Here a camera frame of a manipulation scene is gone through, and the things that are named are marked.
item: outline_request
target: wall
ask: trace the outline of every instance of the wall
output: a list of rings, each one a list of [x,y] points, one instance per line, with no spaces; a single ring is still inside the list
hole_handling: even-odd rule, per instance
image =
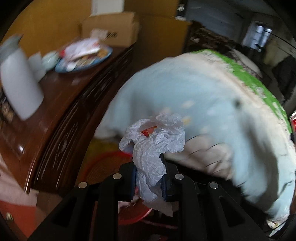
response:
[[[283,38],[290,44],[296,46],[296,43],[292,37],[291,32],[288,30],[286,25],[281,21],[279,27],[275,28],[272,31],[273,34]],[[264,63],[270,65],[271,67],[275,67],[279,62],[281,62],[284,58],[288,57],[287,53],[295,53],[296,50],[293,49],[289,44],[285,43],[281,39],[271,35],[267,44],[266,44],[266,55],[264,58]]]
[[[185,17],[237,42],[243,18],[236,13],[240,14],[240,11],[223,0],[189,0]]]
[[[276,25],[276,17],[264,13],[255,13],[252,17],[253,21],[265,23],[267,26],[273,28]]]
[[[23,34],[20,46],[30,56],[56,50],[80,35],[79,24],[91,13],[91,0],[34,0],[13,22],[2,41]]]
[[[277,36],[285,39],[288,41],[290,44],[292,44],[294,47],[296,47],[296,42],[294,38],[292,37],[291,32],[288,30],[286,25],[283,23],[281,28],[279,29],[278,32],[275,33]],[[283,59],[289,56],[291,54],[292,56],[296,57],[296,49],[291,47],[289,44],[285,43],[284,41],[274,38],[273,40],[273,47],[274,47],[274,52],[276,53],[273,59],[271,60],[271,64],[273,66],[276,66],[279,62],[281,62]],[[290,99],[285,102],[283,105],[285,111],[287,112],[288,115],[291,115],[293,111],[295,111],[296,108],[296,88],[294,88],[293,94],[291,95]]]
[[[91,14],[122,12],[123,9],[124,0],[92,0]]]
[[[166,57],[182,54],[191,23],[173,18],[139,15],[141,30],[135,44],[134,70],[139,71]]]
[[[124,10],[138,14],[175,17],[179,0],[125,0]]]
[[[252,17],[254,15],[254,13],[251,11],[245,10],[245,11],[241,11],[241,14],[244,17],[244,19],[243,19],[242,29],[241,29],[241,32],[240,32],[240,35],[239,35],[239,38],[237,41],[237,43],[239,43],[239,44],[242,43],[242,41],[244,40],[244,38],[249,30],[249,27],[252,23]]]

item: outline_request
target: wooden dresser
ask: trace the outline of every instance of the wooden dresser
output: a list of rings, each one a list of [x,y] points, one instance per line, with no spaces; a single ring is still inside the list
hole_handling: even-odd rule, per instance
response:
[[[74,187],[87,147],[110,101],[131,76],[133,47],[89,70],[41,80],[44,100],[22,131],[3,126],[0,153],[19,185],[65,195]]]

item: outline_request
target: white cup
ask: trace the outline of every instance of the white cup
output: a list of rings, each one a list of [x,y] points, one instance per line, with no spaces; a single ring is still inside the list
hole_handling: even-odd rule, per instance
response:
[[[57,51],[51,51],[43,56],[42,65],[46,69],[46,71],[49,71],[57,65],[58,60],[59,53]]]

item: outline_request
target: white plastic bag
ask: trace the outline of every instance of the white plastic bag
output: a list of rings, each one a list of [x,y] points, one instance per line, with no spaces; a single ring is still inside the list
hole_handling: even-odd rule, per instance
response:
[[[137,167],[136,185],[144,204],[172,216],[172,207],[161,195],[160,179],[166,174],[165,165],[159,158],[167,151],[183,151],[185,132],[181,116],[161,113],[156,117],[141,119],[127,128],[119,143],[119,149],[133,141],[133,162]]]
[[[100,49],[101,45],[98,39],[87,38],[66,47],[64,57],[67,61],[72,61],[85,55],[95,54]]]

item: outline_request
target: screw head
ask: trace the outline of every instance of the screw head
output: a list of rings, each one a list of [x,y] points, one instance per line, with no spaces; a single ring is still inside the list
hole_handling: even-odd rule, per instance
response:
[[[120,179],[121,177],[122,177],[122,175],[120,173],[113,174],[114,179]]]
[[[78,184],[78,187],[81,188],[81,189],[82,188],[86,188],[87,187],[87,183],[86,182],[81,182],[81,183]]]
[[[14,222],[14,219],[11,213],[6,213],[6,220]]]
[[[175,178],[177,180],[182,180],[184,178],[184,176],[182,174],[178,173],[178,174],[175,175]]]
[[[212,189],[217,189],[218,188],[218,183],[216,183],[216,182],[211,182],[210,183],[210,188],[212,188]]]

